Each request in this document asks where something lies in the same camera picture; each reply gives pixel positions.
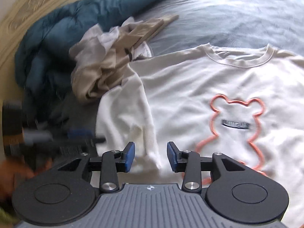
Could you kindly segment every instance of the carved wooden headboard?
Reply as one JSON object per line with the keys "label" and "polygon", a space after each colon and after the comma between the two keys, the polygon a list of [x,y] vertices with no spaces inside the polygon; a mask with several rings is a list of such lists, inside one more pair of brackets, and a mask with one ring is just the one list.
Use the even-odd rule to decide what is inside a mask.
{"label": "carved wooden headboard", "polygon": [[[27,29],[39,18],[57,7],[77,0],[16,0],[0,22],[0,111],[2,100],[20,100],[22,89],[14,74],[14,55]],[[0,161],[3,158],[0,139]]]}

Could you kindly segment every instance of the beige garment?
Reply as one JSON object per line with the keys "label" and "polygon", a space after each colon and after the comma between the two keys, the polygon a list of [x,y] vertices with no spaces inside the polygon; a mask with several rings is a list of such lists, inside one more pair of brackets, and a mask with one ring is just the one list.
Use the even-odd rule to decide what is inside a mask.
{"label": "beige garment", "polygon": [[72,90],[81,103],[88,103],[101,97],[111,88],[120,85],[124,70],[132,60],[130,52],[142,42],[151,39],[166,25],[176,20],[178,15],[167,15],[149,19],[136,25],[119,28],[118,39],[107,51],[101,61],[84,64],[74,70],[72,75]]}

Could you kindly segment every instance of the metal screw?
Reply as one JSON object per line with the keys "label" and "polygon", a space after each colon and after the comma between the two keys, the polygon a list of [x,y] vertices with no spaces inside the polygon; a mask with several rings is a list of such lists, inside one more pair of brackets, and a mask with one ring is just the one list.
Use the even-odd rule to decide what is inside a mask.
{"label": "metal screw", "polygon": [[117,185],[115,183],[104,183],[101,187],[104,190],[114,190],[117,188]]}
{"label": "metal screw", "polygon": [[185,188],[190,189],[190,190],[198,189],[199,187],[200,187],[200,185],[196,182],[188,182],[185,184]]}

